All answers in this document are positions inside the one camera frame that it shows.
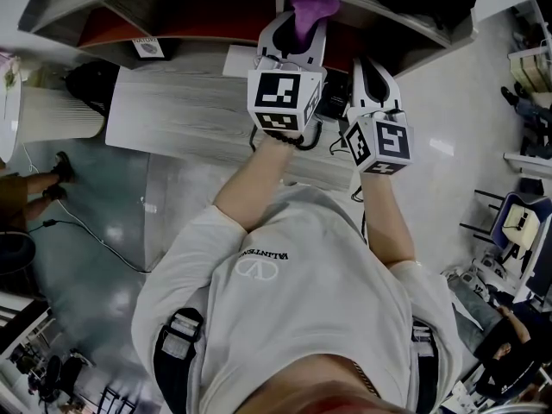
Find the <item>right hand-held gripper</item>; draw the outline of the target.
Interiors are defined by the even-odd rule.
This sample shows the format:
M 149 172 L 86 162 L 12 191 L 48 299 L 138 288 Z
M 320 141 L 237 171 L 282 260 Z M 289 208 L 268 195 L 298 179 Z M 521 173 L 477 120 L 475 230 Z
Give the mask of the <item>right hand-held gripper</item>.
M 359 174 L 394 174 L 412 163 L 412 128 L 401 110 L 401 96 L 393 76 L 370 58 L 353 60 L 351 106 L 372 102 L 388 111 L 355 113 L 343 134 Z

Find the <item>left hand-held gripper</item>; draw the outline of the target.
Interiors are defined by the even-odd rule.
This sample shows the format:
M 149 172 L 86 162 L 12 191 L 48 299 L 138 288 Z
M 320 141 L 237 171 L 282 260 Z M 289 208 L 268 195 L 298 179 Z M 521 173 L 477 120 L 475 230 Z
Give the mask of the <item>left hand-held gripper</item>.
M 296 44 L 295 13 L 279 14 L 260 33 L 254 68 L 248 71 L 247 109 L 263 131 L 298 135 L 305 131 L 322 98 L 327 20 L 309 30 L 303 54 L 289 54 Z

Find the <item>purple wiping cloth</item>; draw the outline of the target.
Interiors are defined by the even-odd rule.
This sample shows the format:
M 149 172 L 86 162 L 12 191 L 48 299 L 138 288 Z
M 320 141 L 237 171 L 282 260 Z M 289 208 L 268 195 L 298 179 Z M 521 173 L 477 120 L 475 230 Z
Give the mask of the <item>purple wiping cloth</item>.
M 334 15 L 340 9 L 339 0 L 289 0 L 289 3 L 295 15 L 295 39 L 301 47 L 308 47 L 309 32 L 319 20 Z

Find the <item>grey wooden shelf unit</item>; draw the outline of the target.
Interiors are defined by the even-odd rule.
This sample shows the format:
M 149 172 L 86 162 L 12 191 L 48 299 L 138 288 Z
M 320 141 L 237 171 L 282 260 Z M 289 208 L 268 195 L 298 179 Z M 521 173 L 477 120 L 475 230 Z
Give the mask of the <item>grey wooden shelf unit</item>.
M 392 12 L 377 0 L 339 0 L 327 20 L 323 66 L 347 72 L 367 56 L 399 77 L 472 43 L 475 6 L 456 28 Z M 29 0 L 18 28 L 128 69 L 141 64 L 133 39 L 220 41 L 258 47 L 289 0 Z

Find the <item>person's left forearm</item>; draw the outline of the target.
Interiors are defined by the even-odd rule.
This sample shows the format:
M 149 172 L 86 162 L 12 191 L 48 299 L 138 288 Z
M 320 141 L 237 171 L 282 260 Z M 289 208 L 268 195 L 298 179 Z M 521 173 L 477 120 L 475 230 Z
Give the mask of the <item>person's left forearm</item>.
M 292 145 L 265 138 L 217 193 L 214 205 L 244 230 L 254 229 L 271 203 L 294 150 Z

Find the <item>person's right forearm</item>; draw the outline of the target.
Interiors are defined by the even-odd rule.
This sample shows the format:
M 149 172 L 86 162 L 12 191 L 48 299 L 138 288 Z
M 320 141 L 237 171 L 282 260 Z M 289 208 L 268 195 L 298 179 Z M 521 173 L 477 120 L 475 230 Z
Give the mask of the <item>person's right forearm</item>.
M 416 259 L 411 233 L 392 190 L 389 177 L 361 175 L 367 241 L 373 254 L 387 268 Z

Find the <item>black desk telephone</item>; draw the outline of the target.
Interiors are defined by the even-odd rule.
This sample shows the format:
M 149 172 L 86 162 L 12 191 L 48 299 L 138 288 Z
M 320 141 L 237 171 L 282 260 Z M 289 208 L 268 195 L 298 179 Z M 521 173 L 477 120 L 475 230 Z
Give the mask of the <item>black desk telephone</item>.
M 342 119 L 345 116 L 349 97 L 348 75 L 328 69 L 318 109 L 319 114 L 331 120 Z

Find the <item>white paper sheet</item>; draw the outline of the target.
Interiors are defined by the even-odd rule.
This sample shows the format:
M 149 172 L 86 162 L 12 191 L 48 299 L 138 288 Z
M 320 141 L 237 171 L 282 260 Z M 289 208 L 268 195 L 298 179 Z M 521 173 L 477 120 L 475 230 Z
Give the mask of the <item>white paper sheet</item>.
M 248 72 L 255 69 L 257 49 L 241 45 L 230 45 L 223 65 L 223 76 L 247 78 Z

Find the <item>black framed picture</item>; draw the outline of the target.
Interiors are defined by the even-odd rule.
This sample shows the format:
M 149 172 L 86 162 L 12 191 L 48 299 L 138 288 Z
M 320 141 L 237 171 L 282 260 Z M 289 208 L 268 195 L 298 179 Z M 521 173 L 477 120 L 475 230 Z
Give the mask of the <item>black framed picture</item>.
M 166 60 L 167 55 L 163 46 L 157 38 L 133 39 L 132 45 L 135 48 L 139 60 Z

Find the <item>blue chair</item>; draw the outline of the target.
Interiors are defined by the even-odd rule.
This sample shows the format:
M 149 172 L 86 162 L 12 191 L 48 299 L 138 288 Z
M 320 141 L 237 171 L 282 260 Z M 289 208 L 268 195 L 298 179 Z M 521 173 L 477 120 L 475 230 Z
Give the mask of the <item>blue chair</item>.
M 539 221 L 537 227 L 552 215 L 552 199 L 549 197 L 515 191 L 507 193 L 504 197 L 482 190 L 474 190 L 474 193 L 500 202 L 499 207 L 489 204 L 497 211 L 492 226 L 490 229 L 480 229 L 465 223 L 459 223 L 459 226 L 471 230 L 473 236 L 492 243 L 502 250 L 506 249 L 511 242 L 504 234 L 503 227 L 514 205 L 521 206 L 526 213 L 534 212 Z

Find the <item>black backpack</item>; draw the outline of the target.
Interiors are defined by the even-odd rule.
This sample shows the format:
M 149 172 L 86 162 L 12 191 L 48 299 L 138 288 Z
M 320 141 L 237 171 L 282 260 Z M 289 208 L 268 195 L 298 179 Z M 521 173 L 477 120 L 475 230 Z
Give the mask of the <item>black backpack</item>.
M 106 61 L 92 61 L 71 70 L 65 77 L 71 95 L 107 118 L 120 67 Z

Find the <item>white dome device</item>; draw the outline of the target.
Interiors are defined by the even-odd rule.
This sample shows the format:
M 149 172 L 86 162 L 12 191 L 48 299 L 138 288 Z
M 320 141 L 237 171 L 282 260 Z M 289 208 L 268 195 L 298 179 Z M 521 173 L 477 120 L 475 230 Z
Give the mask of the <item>white dome device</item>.
M 490 299 L 490 293 L 486 284 L 481 280 L 478 275 L 478 269 L 462 269 L 460 267 L 453 268 L 447 276 L 447 281 L 450 283 L 453 280 L 458 279 L 464 283 L 470 290 L 477 294 L 485 302 Z
M 491 254 L 485 254 L 482 258 L 473 258 L 472 265 L 482 272 L 493 273 L 501 278 L 508 274 L 505 267 Z

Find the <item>person's white shirt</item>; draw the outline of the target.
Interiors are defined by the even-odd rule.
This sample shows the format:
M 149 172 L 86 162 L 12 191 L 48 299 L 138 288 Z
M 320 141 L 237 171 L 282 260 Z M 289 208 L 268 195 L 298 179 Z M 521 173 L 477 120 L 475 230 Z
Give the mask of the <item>person's white shirt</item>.
M 373 361 L 416 406 L 416 322 L 435 340 L 436 397 L 462 369 L 446 279 L 385 267 L 322 191 L 287 187 L 253 231 L 210 206 L 191 219 L 137 299 L 135 350 L 172 411 L 232 414 L 296 360 Z

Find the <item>pale flower stem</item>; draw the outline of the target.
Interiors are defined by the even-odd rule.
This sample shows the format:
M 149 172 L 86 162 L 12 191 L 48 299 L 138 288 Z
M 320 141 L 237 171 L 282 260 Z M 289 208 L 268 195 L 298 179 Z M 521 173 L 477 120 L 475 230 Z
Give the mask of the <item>pale flower stem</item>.
M 0 53 L 0 99 L 6 116 L 9 91 L 16 85 L 20 74 L 21 59 L 18 56 Z

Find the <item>black round stool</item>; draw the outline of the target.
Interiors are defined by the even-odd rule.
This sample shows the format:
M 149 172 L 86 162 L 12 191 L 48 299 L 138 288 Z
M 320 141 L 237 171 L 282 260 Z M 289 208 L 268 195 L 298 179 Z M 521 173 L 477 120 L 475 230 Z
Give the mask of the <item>black round stool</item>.
M 0 231 L 0 275 L 18 272 L 34 260 L 36 246 L 26 232 Z

